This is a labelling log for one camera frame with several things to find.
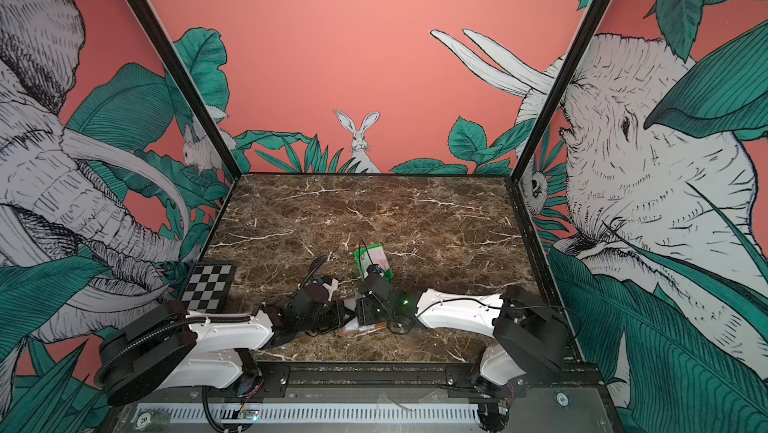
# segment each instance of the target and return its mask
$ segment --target elephant ear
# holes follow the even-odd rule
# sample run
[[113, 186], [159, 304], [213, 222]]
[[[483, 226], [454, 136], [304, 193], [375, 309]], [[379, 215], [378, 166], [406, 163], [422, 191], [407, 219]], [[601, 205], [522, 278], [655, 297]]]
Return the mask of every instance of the elephant ear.
[[58, 114], [74, 86], [85, 42], [74, 0], [0, 0], [0, 18], [0, 58], [18, 75], [29, 96]]

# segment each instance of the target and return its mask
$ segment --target cable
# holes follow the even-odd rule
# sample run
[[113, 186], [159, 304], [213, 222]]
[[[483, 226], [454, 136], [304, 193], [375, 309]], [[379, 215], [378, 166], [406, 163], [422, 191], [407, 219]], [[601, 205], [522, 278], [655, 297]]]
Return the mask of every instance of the cable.
[[163, 336], [168, 332], [172, 332], [181, 326], [192, 325], [194, 323], [205, 323], [208, 319], [210, 319], [211, 323], [245, 323], [250, 321], [250, 316], [237, 316], [234, 318], [192, 316], [190, 318], [179, 320], [178, 322], [170, 323], [166, 326], [161, 326], [160, 328], [154, 331], [143, 334], [142, 336], [138, 337], [134, 341], [128, 343], [122, 350], [112, 355], [112, 357], [109, 360], [107, 360], [101, 366], [101, 368], [98, 369], [98, 371], [96, 371], [96, 375], [94, 375], [94, 384], [98, 387], [104, 386], [104, 377], [107, 375], [109, 370], [111, 370], [114, 364], [117, 363], [122, 357], [124, 357], [130, 351], [133, 351], [137, 349], [139, 346], [142, 346], [143, 344], [148, 343], [151, 340], [157, 339], [158, 337]]
[[[203, 399], [203, 414], [205, 415], [206, 421], [208, 421], [208, 425], [215, 429], [218, 433], [227, 433], [231, 430], [231, 428], [224, 429], [224, 423], [221, 424], [221, 426], [218, 426], [216, 424], [216, 421], [214, 420], [214, 416], [210, 413], [210, 406], [208, 405], [208, 389], [209, 386], [202, 386], [200, 389], [202, 390], [202, 399]], [[245, 426], [238, 425], [237, 429], [235, 431], [245, 431], [248, 428], [250, 428], [253, 425], [253, 423], [246, 423]]]

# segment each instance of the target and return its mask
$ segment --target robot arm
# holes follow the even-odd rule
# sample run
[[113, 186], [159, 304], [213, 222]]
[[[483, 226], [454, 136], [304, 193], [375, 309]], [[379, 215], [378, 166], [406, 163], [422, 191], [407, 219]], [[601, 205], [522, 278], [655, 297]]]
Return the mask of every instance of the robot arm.
[[338, 282], [329, 276], [249, 315], [207, 315], [187, 312], [178, 301], [166, 303], [102, 344], [95, 380], [103, 383], [110, 405], [175, 386], [230, 388], [239, 396], [255, 387], [250, 350], [283, 345], [300, 332], [330, 332], [353, 319], [360, 325], [386, 321], [401, 333], [453, 328], [495, 338], [499, 345], [480, 361], [478, 387], [504, 385], [526, 372], [556, 376], [562, 366], [568, 323], [524, 289], [485, 296], [402, 290], [378, 274], [363, 283], [354, 311], [342, 300], [331, 301]]

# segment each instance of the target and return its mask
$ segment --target wallpaper mural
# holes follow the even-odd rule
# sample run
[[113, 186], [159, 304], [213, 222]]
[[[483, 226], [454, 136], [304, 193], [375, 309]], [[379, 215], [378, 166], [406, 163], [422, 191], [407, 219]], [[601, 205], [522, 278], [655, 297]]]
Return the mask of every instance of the wallpaper mural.
[[[768, 9], [651, 0], [648, 37], [617, 34], [631, 31], [622, 15], [635, 1], [614, 0], [592, 40], [526, 169], [527, 207], [628, 431], [768, 431], [768, 262], [755, 221], [766, 214]], [[708, 23], [712, 46], [692, 54], [706, 17], [724, 25], [728, 8], [749, 26], [723, 38]], [[506, 75], [438, 38], [523, 105], [559, 67], [539, 73], [492, 45]]]
[[[120, 16], [128, 34], [102, 36]], [[216, 78], [216, 38], [178, 41], [200, 75]], [[101, 423], [101, 338], [181, 293], [230, 189], [210, 140], [171, 139], [195, 122], [167, 74], [96, 78], [116, 48], [162, 71], [124, 0], [0, 0], [0, 431]], [[210, 85], [224, 109], [226, 85]]]

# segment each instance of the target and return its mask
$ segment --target brown marble surface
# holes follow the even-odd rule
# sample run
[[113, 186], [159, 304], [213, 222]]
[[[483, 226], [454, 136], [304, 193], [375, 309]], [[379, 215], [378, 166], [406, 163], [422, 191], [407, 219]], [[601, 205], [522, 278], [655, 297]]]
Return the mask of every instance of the brown marble surface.
[[[500, 178], [246, 175], [206, 260], [235, 262], [227, 313], [250, 312], [293, 293], [319, 255], [319, 275], [340, 281], [335, 298], [360, 288], [357, 244], [382, 243], [401, 287], [482, 295], [538, 288]], [[342, 337], [297, 336], [259, 359], [295, 361], [474, 361], [494, 339], [454, 329], [388, 330]]]

